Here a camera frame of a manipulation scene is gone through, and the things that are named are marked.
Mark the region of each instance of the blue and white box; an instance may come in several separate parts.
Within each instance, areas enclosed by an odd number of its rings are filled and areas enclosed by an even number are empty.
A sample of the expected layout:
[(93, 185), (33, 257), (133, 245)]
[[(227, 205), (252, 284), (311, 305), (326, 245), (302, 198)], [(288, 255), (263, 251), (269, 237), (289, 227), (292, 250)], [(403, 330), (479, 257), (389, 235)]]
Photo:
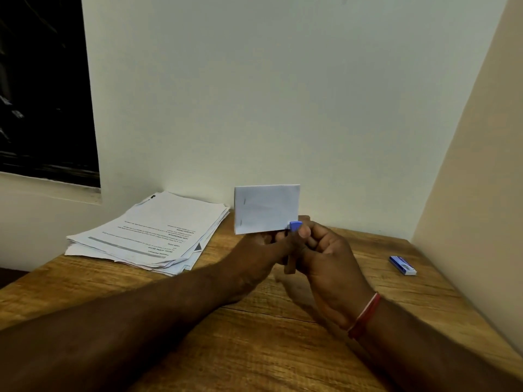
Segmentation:
[(390, 262), (398, 269), (403, 275), (416, 275), (417, 272), (412, 266), (405, 261), (403, 257), (391, 256), (389, 257)]

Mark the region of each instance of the window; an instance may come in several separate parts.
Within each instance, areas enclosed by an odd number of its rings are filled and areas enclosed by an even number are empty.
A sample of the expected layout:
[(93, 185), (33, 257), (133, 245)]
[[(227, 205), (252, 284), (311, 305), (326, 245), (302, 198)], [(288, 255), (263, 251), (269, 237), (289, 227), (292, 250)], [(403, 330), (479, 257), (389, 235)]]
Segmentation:
[(81, 0), (0, 0), (0, 170), (100, 187)]

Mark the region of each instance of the wooden tabletop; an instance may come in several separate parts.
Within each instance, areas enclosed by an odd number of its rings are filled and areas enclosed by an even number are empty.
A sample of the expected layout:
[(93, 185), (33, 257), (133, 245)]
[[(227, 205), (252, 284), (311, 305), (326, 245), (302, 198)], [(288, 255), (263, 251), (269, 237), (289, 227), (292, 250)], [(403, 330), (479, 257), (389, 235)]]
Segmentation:
[[(408, 241), (335, 229), (346, 237), (369, 282), (455, 341), (523, 377), (521, 357)], [(196, 267), (238, 242), (229, 216)], [(388, 261), (399, 255), (418, 275)], [(103, 260), (60, 256), (0, 290), (0, 329), (96, 297), (134, 289), (163, 275)], [(289, 299), (273, 271), (247, 298), (212, 313), (132, 391), (387, 390), (344, 343)]]

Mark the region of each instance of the person's left hand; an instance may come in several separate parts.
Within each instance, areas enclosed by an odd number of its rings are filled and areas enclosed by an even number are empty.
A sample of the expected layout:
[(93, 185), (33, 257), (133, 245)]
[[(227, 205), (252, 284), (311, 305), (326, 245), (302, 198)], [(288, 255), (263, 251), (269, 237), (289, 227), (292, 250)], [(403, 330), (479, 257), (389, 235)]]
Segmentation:
[(235, 294), (230, 302), (239, 301), (249, 294), (270, 274), (274, 264), (304, 250), (310, 235), (311, 230), (306, 225), (275, 243), (271, 243), (275, 233), (245, 235), (231, 253), (217, 264), (224, 274), (232, 277), (235, 284)]

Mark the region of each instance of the person's right arm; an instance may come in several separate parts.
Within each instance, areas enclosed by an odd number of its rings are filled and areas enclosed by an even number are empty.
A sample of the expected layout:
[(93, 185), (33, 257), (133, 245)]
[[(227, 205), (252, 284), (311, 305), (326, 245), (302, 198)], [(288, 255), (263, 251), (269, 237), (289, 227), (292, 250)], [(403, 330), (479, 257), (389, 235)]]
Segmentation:
[[(347, 240), (315, 222), (297, 269), (318, 309), (347, 330), (374, 295)], [(360, 345), (406, 391), (521, 391), (523, 383), (382, 298)]]

